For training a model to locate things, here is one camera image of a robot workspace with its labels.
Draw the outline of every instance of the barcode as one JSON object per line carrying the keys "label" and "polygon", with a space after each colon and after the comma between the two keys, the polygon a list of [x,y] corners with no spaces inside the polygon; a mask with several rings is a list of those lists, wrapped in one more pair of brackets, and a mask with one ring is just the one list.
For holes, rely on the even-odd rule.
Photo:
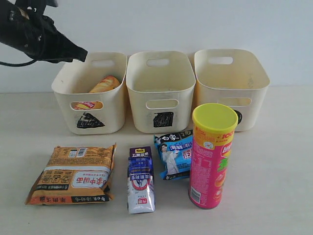
{"label": "barcode", "polygon": [[201,193],[197,192],[193,187],[191,187],[190,196],[197,203],[200,203]]}
{"label": "barcode", "polygon": [[87,148],[80,148],[76,157],[82,158],[85,155],[86,151],[87,151]]}

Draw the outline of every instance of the tabletop surface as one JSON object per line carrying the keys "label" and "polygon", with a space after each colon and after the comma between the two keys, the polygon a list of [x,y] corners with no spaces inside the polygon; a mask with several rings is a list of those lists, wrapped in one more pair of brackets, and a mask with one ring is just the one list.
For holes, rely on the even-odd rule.
{"label": "tabletop surface", "polygon": [[[313,234],[313,87],[270,87],[256,125],[235,133],[222,202],[197,208],[189,180],[164,181],[153,135],[124,127],[78,136],[64,122],[54,94],[0,94],[0,231],[2,235],[311,235]],[[113,201],[25,206],[55,146],[108,147],[117,142]],[[151,146],[156,211],[128,214],[129,148]]]}

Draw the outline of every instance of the blue snack packet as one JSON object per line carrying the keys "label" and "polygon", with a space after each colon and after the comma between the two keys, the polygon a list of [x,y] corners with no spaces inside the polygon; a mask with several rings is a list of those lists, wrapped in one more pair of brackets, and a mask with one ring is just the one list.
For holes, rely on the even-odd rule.
{"label": "blue snack packet", "polygon": [[154,135],[155,147],[165,165],[165,171],[160,173],[163,180],[178,180],[189,177],[192,137],[193,130],[160,137]]}

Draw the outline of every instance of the white plastic basket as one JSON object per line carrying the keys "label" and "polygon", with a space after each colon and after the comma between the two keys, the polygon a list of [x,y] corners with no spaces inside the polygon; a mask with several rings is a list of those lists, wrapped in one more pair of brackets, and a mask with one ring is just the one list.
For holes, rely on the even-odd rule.
{"label": "white plastic basket", "polygon": [[135,127],[144,133],[185,129],[195,83],[190,61],[184,53],[149,51],[132,55],[126,86]]}
{"label": "white plastic basket", "polygon": [[196,104],[221,103],[239,116],[236,131],[252,128],[269,78],[258,59],[240,49],[205,49],[195,53]]}
{"label": "white plastic basket", "polygon": [[[89,53],[84,63],[66,63],[52,83],[66,124],[78,135],[108,134],[125,123],[125,73],[127,56],[116,52]],[[111,91],[88,93],[105,76],[113,75],[121,85]],[[77,102],[99,101],[97,110],[74,110]]]}

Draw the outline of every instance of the black cable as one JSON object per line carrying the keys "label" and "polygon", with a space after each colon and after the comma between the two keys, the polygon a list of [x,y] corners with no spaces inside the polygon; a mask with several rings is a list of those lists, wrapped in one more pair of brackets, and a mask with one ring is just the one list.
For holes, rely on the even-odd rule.
{"label": "black cable", "polygon": [[44,23],[42,22],[43,19],[39,18],[40,21],[40,25],[41,25],[41,31],[42,31],[42,38],[43,38],[43,46],[41,48],[40,54],[36,59],[33,59],[29,62],[26,63],[21,63],[21,64],[11,64],[11,63],[6,63],[6,62],[2,62],[0,61],[0,65],[3,66],[8,66],[8,67],[24,67],[24,66],[28,66],[28,65],[32,65],[35,62],[39,61],[42,57],[42,55],[44,54],[45,51],[45,29],[44,29]]}

